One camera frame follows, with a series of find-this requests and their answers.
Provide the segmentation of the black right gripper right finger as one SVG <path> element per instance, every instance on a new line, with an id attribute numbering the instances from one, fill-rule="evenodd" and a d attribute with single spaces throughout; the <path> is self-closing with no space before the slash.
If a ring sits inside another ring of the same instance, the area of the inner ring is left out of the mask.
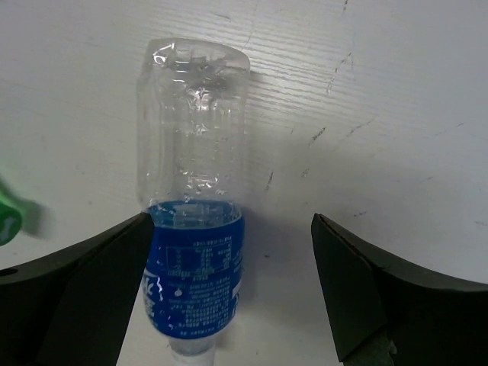
<path id="1" fill-rule="evenodd" d="M 389 253 L 322 214 L 313 251 L 344 365 L 485 365 L 487 286 Z"/>

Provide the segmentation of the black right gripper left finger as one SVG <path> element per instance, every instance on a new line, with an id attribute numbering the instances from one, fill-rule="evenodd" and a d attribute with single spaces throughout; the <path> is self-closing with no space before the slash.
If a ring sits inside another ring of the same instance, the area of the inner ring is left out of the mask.
<path id="1" fill-rule="evenodd" d="M 153 237 L 139 213 L 1 271 L 3 365 L 115 365 Z"/>

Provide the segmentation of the green plastic bottle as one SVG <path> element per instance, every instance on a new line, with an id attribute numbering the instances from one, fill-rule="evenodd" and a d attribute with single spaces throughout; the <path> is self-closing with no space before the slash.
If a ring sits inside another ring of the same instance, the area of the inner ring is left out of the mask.
<path id="1" fill-rule="evenodd" d="M 24 213 L 19 200 L 1 183 L 1 246 L 16 237 L 23 222 Z"/>

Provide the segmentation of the clear bottle blue label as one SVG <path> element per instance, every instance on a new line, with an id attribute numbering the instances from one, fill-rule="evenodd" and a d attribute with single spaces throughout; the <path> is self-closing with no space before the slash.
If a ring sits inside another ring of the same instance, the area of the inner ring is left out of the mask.
<path id="1" fill-rule="evenodd" d="M 176 365 L 212 365 L 236 314 L 249 58 L 185 38 L 148 43 L 137 92 L 137 196 L 154 232 L 146 314 Z"/>

